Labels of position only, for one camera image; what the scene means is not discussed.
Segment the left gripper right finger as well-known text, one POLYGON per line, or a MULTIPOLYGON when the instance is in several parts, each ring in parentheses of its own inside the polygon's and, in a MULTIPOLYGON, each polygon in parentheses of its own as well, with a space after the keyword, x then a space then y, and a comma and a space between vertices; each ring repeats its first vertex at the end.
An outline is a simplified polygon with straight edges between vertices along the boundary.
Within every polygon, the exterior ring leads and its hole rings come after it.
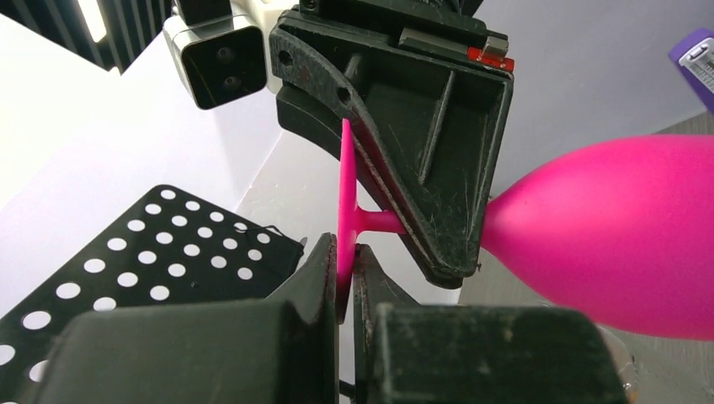
POLYGON ((355 403, 625 403, 597 327, 547 306, 419 304, 372 249, 353 275, 355 403))

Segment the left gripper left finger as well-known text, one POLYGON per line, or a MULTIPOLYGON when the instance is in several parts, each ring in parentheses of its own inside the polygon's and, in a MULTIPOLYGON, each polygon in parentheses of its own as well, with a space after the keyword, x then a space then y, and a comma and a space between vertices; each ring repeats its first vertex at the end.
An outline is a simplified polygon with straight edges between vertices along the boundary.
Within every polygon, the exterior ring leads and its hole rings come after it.
POLYGON ((335 403, 336 238, 262 300, 122 308, 73 320, 36 403, 335 403))

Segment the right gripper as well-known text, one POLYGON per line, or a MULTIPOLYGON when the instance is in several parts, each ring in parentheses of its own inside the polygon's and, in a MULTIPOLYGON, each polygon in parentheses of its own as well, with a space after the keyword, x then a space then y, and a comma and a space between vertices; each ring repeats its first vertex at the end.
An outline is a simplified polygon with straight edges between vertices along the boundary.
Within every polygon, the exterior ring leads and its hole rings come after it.
POLYGON ((513 95, 509 38, 474 17, 481 4, 298 1, 269 37, 280 126, 338 160, 349 120, 360 182, 445 289, 477 271, 513 95))

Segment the pink plastic goblet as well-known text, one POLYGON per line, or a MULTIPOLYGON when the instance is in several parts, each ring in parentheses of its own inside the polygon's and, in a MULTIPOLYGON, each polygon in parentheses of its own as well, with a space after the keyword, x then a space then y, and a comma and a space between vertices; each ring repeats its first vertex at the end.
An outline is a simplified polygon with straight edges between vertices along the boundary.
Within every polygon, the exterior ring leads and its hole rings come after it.
MULTIPOLYGON (((405 229, 360 182, 342 123, 338 286, 365 231, 405 229)), ((485 208, 481 251, 536 293, 592 321, 664 338, 713 338, 713 138, 603 141, 534 169, 485 208)))

